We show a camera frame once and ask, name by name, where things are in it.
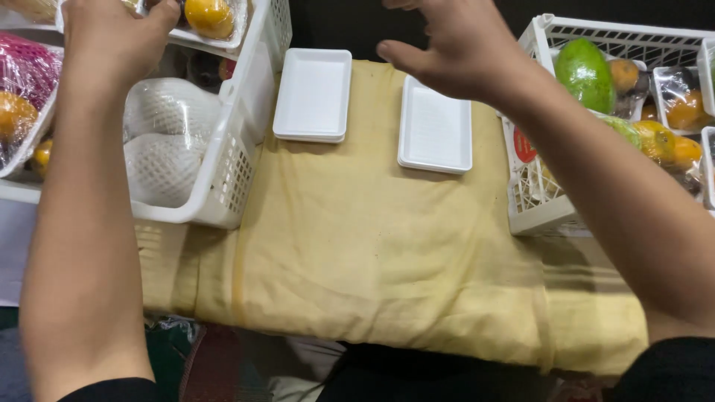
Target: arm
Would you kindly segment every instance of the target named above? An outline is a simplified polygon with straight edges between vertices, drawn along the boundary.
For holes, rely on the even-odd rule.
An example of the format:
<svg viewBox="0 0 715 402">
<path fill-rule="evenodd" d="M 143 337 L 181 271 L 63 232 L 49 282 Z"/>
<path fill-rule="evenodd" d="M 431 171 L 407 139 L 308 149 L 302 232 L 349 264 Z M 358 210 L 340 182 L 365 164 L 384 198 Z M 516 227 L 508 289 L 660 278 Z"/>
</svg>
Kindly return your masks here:
<svg viewBox="0 0 715 402">
<path fill-rule="evenodd" d="M 179 15 L 173 0 L 141 20 L 119 1 L 71 0 L 62 11 L 55 141 L 20 312 L 40 402 L 98 381 L 154 379 L 122 115 L 129 88 L 158 63 Z"/>
<path fill-rule="evenodd" d="M 519 48 L 491 0 L 418 5 L 432 39 L 378 53 L 451 97 L 485 102 L 529 136 L 638 296 L 651 342 L 715 336 L 715 220 L 660 167 L 583 108 Z"/>
</svg>

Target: black sleeve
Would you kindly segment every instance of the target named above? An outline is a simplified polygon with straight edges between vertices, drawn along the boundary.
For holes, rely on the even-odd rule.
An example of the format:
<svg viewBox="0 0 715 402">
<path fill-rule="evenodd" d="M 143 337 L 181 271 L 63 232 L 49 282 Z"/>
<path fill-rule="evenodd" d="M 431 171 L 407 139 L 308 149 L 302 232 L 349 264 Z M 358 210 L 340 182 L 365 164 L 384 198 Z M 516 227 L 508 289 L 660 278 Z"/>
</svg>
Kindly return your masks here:
<svg viewBox="0 0 715 402">
<path fill-rule="evenodd" d="M 121 378 L 91 384 L 59 402 L 160 402 L 157 384 L 146 378 Z"/>
<path fill-rule="evenodd" d="M 715 339 L 652 345 L 612 390 L 613 402 L 715 401 Z"/>
</svg>

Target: table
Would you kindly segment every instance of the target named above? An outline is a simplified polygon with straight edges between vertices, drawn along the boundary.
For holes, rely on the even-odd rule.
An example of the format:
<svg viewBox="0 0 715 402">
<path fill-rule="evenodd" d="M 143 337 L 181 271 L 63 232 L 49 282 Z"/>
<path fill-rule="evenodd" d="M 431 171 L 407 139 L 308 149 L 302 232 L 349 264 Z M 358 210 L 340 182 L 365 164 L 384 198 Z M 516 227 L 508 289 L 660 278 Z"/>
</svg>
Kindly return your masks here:
<svg viewBox="0 0 715 402">
<path fill-rule="evenodd" d="M 239 230 L 139 222 L 145 306 L 544 372 L 624 372 L 647 347 L 641 306 L 593 239 L 510 235 L 493 109 L 473 104 L 463 177 L 397 164 L 404 78 L 353 62 L 342 144 L 268 132 Z"/>
</svg>

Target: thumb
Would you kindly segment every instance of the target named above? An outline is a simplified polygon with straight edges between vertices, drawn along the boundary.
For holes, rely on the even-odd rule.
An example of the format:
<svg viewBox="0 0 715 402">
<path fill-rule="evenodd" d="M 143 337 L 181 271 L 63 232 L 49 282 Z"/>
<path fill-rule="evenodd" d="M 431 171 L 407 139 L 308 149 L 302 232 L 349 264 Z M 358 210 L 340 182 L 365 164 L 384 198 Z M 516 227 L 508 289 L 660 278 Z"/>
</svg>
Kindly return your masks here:
<svg viewBox="0 0 715 402">
<path fill-rule="evenodd" d="M 161 3 L 152 7 L 146 20 L 168 34 L 176 27 L 180 16 L 181 7 L 176 0 L 162 0 Z"/>
<path fill-rule="evenodd" d="M 378 44 L 378 56 L 396 69 L 418 78 L 429 67 L 430 54 L 399 41 L 382 41 Z"/>
</svg>

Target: hand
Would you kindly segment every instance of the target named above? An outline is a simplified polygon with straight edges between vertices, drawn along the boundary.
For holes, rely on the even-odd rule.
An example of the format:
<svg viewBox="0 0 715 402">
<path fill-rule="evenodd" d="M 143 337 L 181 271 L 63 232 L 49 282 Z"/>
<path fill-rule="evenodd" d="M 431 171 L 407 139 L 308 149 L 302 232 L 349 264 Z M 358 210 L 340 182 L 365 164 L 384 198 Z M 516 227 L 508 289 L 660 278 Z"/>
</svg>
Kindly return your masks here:
<svg viewBox="0 0 715 402">
<path fill-rule="evenodd" d="M 66 86 L 129 91 L 158 65 L 180 14 L 176 0 L 162 0 L 147 18 L 120 0 L 68 0 L 62 4 Z"/>
<path fill-rule="evenodd" d="M 431 36 L 427 51 L 382 41 L 378 54 L 396 69 L 449 97 L 499 108 L 514 84 L 537 69 L 516 43 L 492 0 L 383 0 L 389 9 L 419 8 Z"/>
</svg>

